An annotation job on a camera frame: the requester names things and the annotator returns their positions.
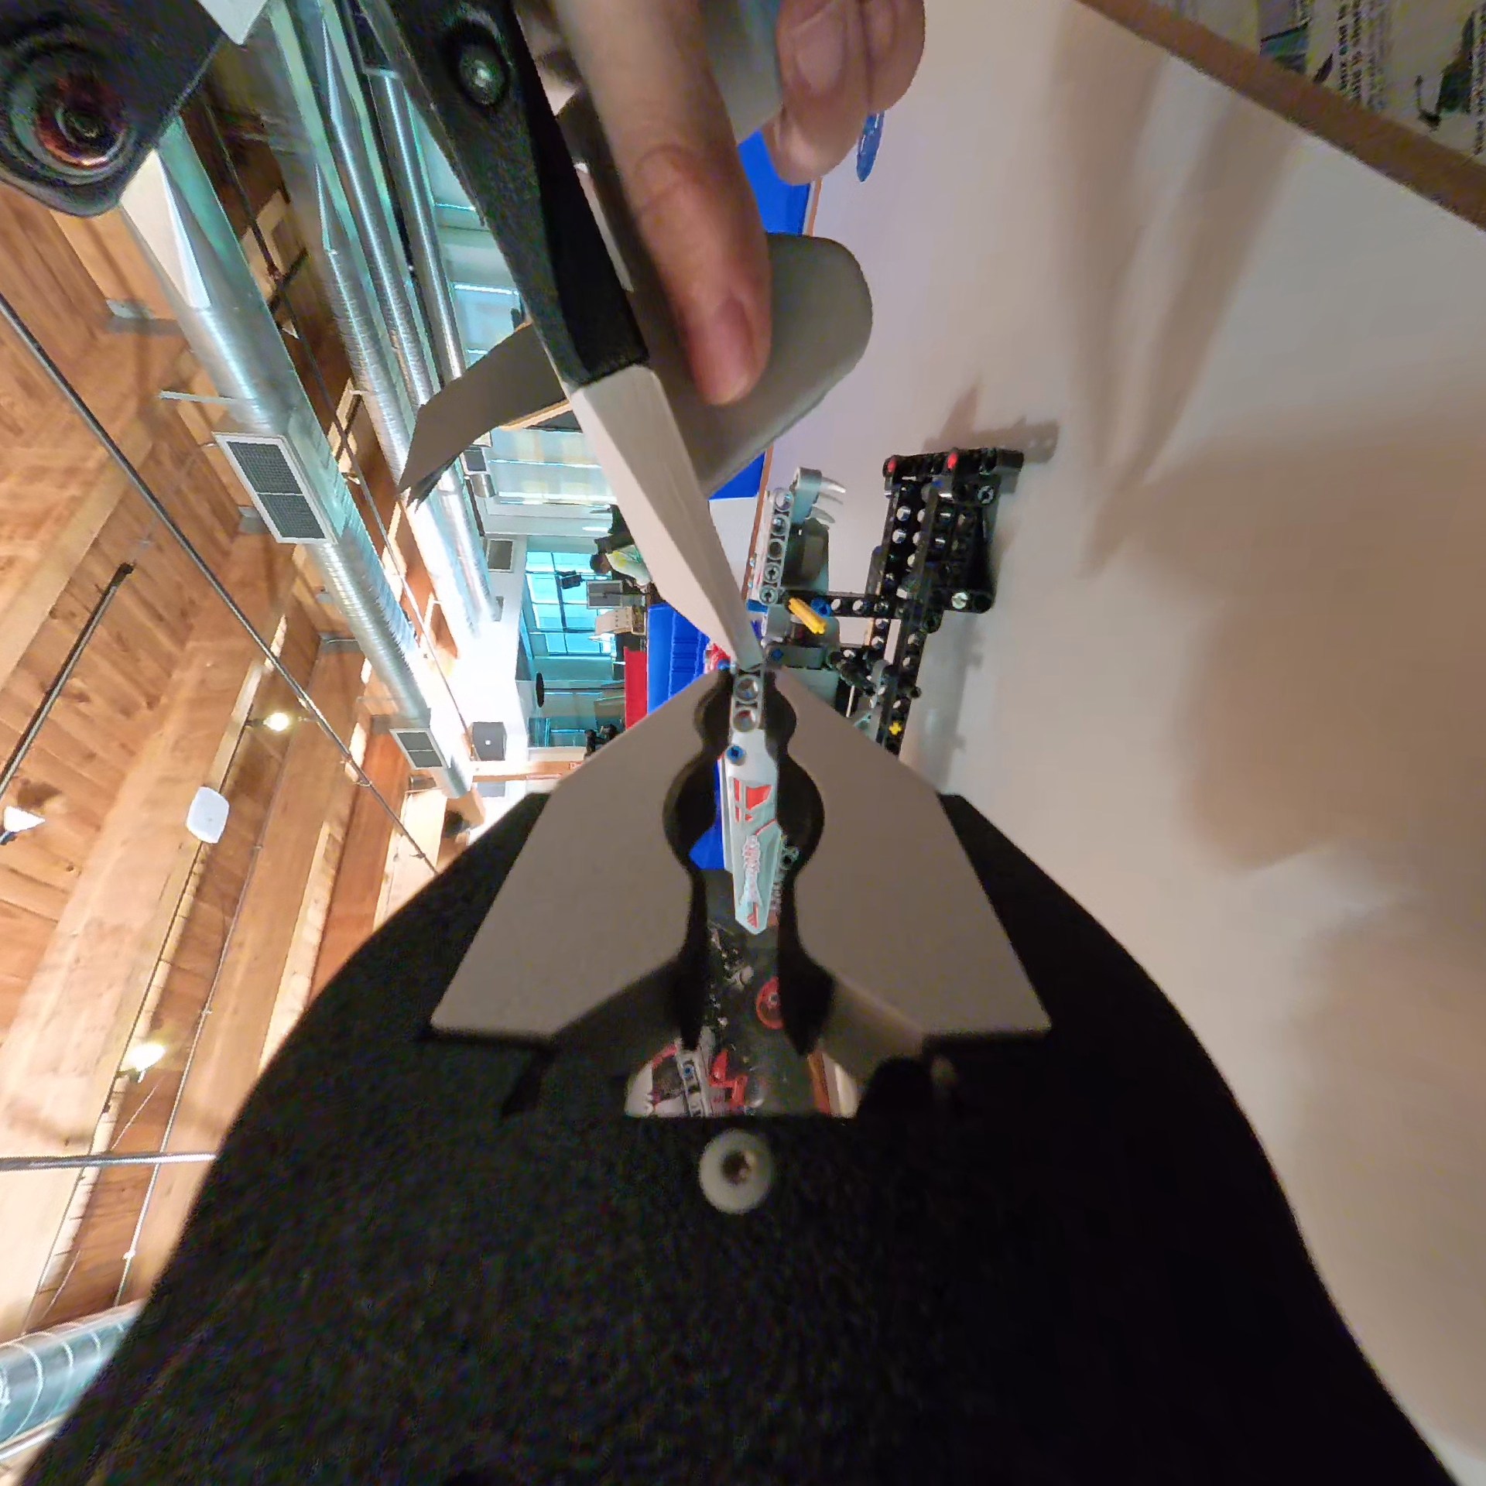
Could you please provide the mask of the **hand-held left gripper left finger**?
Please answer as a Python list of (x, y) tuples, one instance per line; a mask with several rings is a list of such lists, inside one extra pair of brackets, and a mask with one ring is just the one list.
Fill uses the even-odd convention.
[(629, 1084), (708, 1003), (708, 888), (732, 677), (709, 673), (549, 797), (433, 1015), (441, 1038), (586, 1060)]

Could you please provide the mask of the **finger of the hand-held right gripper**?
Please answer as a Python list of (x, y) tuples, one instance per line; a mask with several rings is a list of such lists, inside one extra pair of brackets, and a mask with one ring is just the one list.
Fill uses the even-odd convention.
[(737, 666), (758, 670), (759, 637), (658, 376), (635, 363), (568, 388), (568, 400), (663, 597)]

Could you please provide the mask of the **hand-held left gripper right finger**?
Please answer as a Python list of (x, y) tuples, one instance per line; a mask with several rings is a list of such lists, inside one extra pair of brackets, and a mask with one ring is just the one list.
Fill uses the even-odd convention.
[(866, 1093), (885, 1063), (1045, 1036), (1031, 984), (940, 795), (799, 682), (790, 761), (821, 804), (794, 886), (795, 933), (830, 981), (807, 1031)]

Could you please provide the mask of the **brick-built toy truck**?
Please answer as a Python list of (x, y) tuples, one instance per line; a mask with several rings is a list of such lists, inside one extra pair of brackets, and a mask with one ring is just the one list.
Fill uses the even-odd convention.
[[(845, 487), (801, 468), (756, 506), (744, 597), (763, 670), (818, 695), (883, 750), (900, 756), (919, 701), (924, 652), (948, 615), (993, 608), (993, 537), (1005, 486), (1022, 472), (1010, 449), (890, 456), (887, 517), (868, 580), (833, 585), (830, 541)], [(723, 864), (735, 921), (761, 936), (776, 919), (801, 857), (780, 821), (782, 766), (766, 728), (718, 761)]]

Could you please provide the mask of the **grey desk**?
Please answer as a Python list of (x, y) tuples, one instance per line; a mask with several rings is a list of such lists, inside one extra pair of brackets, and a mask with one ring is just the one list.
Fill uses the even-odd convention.
[(1206, 1043), (1372, 1359), (1483, 1483), (1483, 235), (1081, 4), (930, 4), (859, 369), (773, 451), (1007, 443), (904, 757)]

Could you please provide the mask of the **person's right hand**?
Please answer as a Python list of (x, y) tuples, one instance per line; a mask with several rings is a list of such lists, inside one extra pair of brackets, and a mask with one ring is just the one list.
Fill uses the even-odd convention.
[[(694, 2), (555, 4), (704, 401), (728, 406), (771, 355), (771, 260)], [(782, 107), (764, 126), (789, 183), (826, 176), (909, 92), (923, 2), (787, 2)]]

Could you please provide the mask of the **black toy set box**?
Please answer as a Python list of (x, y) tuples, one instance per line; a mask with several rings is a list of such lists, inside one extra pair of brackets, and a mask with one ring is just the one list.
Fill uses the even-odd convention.
[(823, 1053), (799, 1053), (785, 1031), (776, 938), (732, 919), (709, 928), (697, 1045), (673, 1039), (634, 1077), (627, 1115), (733, 1119), (856, 1115), (856, 1082)]

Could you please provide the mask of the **dark angled panel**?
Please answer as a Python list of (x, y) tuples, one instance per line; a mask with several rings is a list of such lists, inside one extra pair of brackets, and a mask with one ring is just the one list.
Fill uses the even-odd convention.
[(524, 429), (568, 408), (568, 394), (536, 326), (520, 326), (419, 410), (400, 494), (427, 498), (482, 436)]

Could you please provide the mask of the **louvred white vent grille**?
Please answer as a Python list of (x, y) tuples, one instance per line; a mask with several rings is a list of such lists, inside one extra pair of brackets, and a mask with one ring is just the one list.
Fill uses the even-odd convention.
[(333, 541), (331, 518), (288, 439), (218, 432), (214, 441), (276, 542), (326, 546)]

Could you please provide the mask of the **printed paper sheet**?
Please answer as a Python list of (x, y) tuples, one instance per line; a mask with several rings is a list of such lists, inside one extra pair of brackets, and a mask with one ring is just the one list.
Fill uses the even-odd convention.
[(1260, 54), (1468, 157), (1485, 150), (1482, 2), (1258, 2)]

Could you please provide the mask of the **silver spiral duct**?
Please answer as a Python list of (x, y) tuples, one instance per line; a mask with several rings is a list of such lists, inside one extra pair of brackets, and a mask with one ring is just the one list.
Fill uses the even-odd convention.
[[(393, 243), (365, 123), (343, 69), (350, 57), (345, 30), (334, 6), (288, 4), (278, 37), (310, 143), (317, 192), (326, 198), (321, 217), (347, 351), (388, 468), (400, 477), (417, 412), (434, 394), (434, 382), (407, 264)], [(496, 616), (463, 484), (446, 475), (433, 496), (405, 499), (451, 632), (462, 646), (488, 640)]]

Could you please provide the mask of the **silver ventilation duct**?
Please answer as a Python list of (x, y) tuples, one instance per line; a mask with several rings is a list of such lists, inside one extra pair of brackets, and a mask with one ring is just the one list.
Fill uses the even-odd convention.
[(304, 548), (388, 692), (390, 728), (422, 735), (407, 749), (412, 766), (436, 775), (450, 799), (469, 795), (474, 761), (450, 690), (419, 649), (279, 326), (181, 123), (166, 128), (125, 205), (180, 327), (228, 403), (235, 434), (281, 436), (300, 456), (333, 525), (329, 544)]

